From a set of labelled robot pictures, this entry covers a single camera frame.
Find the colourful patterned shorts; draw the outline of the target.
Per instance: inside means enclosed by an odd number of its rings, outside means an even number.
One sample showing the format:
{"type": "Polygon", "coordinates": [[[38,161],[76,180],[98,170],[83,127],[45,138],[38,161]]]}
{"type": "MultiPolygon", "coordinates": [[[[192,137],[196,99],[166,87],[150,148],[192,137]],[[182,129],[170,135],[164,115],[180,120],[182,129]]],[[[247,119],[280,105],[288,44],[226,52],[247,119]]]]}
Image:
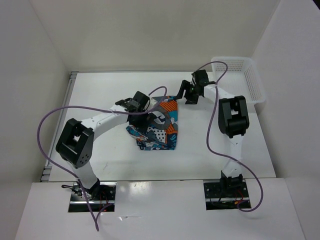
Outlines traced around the colourful patterned shorts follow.
{"type": "Polygon", "coordinates": [[[178,140],[178,103],[174,96],[167,96],[151,112],[142,126],[129,124],[127,133],[142,151],[174,150],[178,140]]]}

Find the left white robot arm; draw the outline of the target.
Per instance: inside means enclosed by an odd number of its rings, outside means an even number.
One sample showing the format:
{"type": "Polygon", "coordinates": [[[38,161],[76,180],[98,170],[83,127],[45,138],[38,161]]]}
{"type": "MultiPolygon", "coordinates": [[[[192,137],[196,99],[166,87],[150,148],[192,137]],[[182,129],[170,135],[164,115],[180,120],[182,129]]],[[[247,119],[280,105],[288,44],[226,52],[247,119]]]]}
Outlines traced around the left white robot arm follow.
{"type": "Polygon", "coordinates": [[[107,112],[83,120],[71,118],[66,122],[55,150],[82,183],[82,194],[87,199],[96,199],[102,191],[90,164],[94,141],[118,125],[142,123],[157,104],[154,98],[137,91],[133,97],[115,102],[107,112]]]}

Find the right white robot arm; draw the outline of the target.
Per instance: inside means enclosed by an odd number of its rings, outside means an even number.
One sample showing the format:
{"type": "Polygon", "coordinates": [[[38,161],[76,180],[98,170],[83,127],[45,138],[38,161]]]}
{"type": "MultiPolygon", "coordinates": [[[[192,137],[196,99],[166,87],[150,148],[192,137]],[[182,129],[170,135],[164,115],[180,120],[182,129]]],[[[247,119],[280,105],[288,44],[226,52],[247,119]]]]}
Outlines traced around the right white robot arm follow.
{"type": "Polygon", "coordinates": [[[196,105],[199,97],[204,97],[214,103],[217,110],[217,124],[220,132],[227,140],[228,153],[219,154],[226,157],[228,162],[221,170],[219,191],[225,197],[230,197],[243,185],[241,169],[242,142],[249,128],[249,114],[246,98],[234,95],[209,81],[205,70],[197,70],[192,74],[192,80],[183,80],[179,91],[174,97],[176,100],[185,98],[186,104],[196,105]]]}

